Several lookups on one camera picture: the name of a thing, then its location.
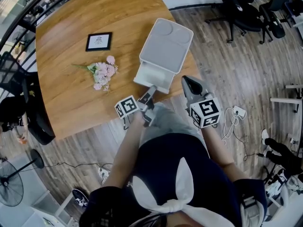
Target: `sneaker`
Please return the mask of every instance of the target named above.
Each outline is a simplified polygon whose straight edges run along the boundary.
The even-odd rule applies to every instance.
[[[267,146],[266,149],[263,151],[264,157],[266,157],[266,154],[267,154],[268,152],[270,152],[270,151],[272,152],[271,147],[270,147],[270,146]]]
[[[266,145],[266,144],[265,144],[265,140],[269,138],[267,129],[264,129],[264,130],[262,131],[261,137],[262,137],[262,144],[263,144],[263,145]]]
[[[81,207],[81,208],[86,208],[86,206],[89,204],[89,200],[86,197],[86,195],[80,191],[79,189],[73,189],[72,190],[72,194],[77,202],[77,204]]]

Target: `wooden floor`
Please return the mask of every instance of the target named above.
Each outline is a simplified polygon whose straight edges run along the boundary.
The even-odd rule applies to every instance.
[[[276,140],[290,146],[287,134],[298,135],[302,123],[294,114],[293,106],[270,103],[270,97],[288,97],[291,91],[284,89],[287,84],[303,84],[303,50],[301,39],[295,29],[283,25],[286,36],[271,43],[259,44],[261,33],[248,32],[245,37],[235,29],[235,41],[227,44],[229,27],[225,22],[206,24],[207,18],[214,18],[217,10],[210,7],[173,11],[176,21],[194,31],[191,51],[205,79],[216,96],[222,109],[234,105],[247,111],[247,117],[235,129],[227,147],[233,153],[236,163],[251,177],[262,176],[262,166],[268,161],[247,153],[264,150],[260,134],[264,128]],[[190,122],[184,108],[183,95],[165,101],[165,104]],[[224,117],[217,130],[222,135]],[[81,163],[112,163],[125,132],[119,119],[78,133],[64,140],[54,140],[41,146],[33,138],[25,146],[19,145],[10,133],[2,134],[0,154],[8,158],[23,153],[30,148],[37,149],[44,157],[45,164],[51,166],[66,162],[71,165]],[[51,194],[59,203],[68,196],[74,187],[91,192],[100,186],[97,166],[54,166],[36,170]],[[69,213],[75,218],[81,210],[70,204]]]

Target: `framed picture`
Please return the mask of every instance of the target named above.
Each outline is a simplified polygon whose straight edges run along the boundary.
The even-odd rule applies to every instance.
[[[112,34],[112,32],[90,34],[87,39],[85,51],[109,51]]]

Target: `hand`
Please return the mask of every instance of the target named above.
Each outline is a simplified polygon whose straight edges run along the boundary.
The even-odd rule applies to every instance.
[[[145,120],[143,119],[143,114],[140,110],[134,112],[134,117],[133,117],[133,121],[132,123],[138,123],[139,125],[144,125],[145,124]]]

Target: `fan base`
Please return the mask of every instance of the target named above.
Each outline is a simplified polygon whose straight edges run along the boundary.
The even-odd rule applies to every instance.
[[[32,149],[30,151],[30,157],[34,161],[33,165],[35,165],[36,167],[38,167],[40,169],[44,168],[44,161],[42,160],[42,157],[37,150]]]

